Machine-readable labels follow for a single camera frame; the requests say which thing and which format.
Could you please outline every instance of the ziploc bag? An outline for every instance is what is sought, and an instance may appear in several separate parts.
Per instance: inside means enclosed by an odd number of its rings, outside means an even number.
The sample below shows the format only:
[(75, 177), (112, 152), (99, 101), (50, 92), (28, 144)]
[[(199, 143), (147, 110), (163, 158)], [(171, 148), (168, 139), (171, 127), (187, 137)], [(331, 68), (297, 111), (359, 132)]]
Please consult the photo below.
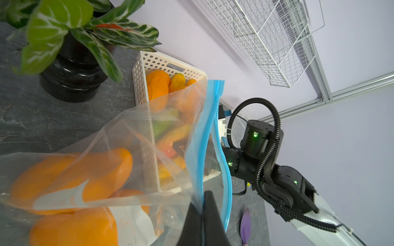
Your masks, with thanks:
[(20, 228), (21, 245), (174, 245), (189, 203), (202, 211), (203, 181), (222, 179), (224, 189), (212, 189), (226, 228), (231, 179), (217, 129), (223, 86), (199, 81), (125, 110), (57, 153), (0, 156), (1, 216)]

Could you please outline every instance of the potted plant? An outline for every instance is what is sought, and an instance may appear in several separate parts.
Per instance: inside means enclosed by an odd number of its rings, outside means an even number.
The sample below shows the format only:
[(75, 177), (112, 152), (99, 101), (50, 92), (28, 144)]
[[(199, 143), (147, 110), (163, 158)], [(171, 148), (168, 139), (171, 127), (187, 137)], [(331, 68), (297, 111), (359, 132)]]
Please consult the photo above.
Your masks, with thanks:
[(21, 74), (40, 74), (54, 97), (84, 102), (110, 77), (122, 81), (115, 46), (154, 52), (159, 32), (127, 17), (145, 0), (0, 0), (0, 20), (25, 31)]

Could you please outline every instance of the wire rack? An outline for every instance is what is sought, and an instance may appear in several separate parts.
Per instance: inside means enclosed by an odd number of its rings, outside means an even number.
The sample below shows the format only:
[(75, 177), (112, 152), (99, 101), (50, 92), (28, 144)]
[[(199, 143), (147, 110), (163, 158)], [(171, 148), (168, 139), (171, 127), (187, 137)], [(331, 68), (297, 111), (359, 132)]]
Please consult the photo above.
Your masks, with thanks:
[(207, 0), (269, 79), (292, 87), (316, 56), (299, 0)]

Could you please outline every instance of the purple utensil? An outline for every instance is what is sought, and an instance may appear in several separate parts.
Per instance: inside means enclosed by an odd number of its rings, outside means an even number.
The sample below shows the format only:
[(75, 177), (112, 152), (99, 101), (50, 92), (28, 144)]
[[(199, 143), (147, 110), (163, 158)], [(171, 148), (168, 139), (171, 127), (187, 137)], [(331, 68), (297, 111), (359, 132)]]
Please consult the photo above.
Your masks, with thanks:
[(252, 223), (250, 220), (250, 212), (249, 208), (245, 210), (241, 220), (241, 239), (243, 242), (243, 246), (247, 246), (247, 240), (250, 237), (250, 232), (252, 228)]

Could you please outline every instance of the marble countertop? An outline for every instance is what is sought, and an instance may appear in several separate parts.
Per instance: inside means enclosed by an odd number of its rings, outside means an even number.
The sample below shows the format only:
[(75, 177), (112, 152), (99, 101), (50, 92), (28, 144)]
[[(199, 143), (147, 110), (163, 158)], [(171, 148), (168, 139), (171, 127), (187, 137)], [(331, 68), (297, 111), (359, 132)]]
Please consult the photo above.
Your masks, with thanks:
[[(101, 129), (125, 109), (135, 107), (132, 67), (138, 51), (117, 47), (114, 53), (125, 76), (120, 83), (106, 80), (97, 95), (83, 103), (60, 101), (44, 91), (38, 76), (17, 75), (12, 67), (20, 62), (17, 50), (23, 38), (6, 41), (13, 28), (0, 23), (0, 155), (14, 152), (56, 152)], [(234, 192), (243, 189), (243, 181), (233, 179)], [(240, 218), (249, 207), (252, 235), (249, 246), (269, 245), (268, 226), (263, 200), (251, 189), (234, 196), (227, 236), (232, 245), (242, 245)], [(28, 245), (30, 227), (11, 220), (0, 205), (0, 242), (5, 245)]]

